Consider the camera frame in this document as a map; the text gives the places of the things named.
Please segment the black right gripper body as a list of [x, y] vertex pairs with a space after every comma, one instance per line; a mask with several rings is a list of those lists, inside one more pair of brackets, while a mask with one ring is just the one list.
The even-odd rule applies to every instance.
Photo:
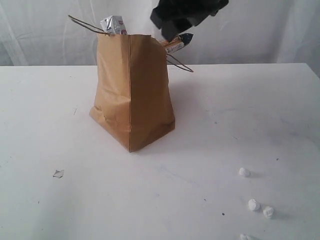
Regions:
[[171, 19], [187, 19], [191, 27], [207, 17], [214, 17], [229, 4], [228, 0], [160, 0], [159, 6], [172, 6]]

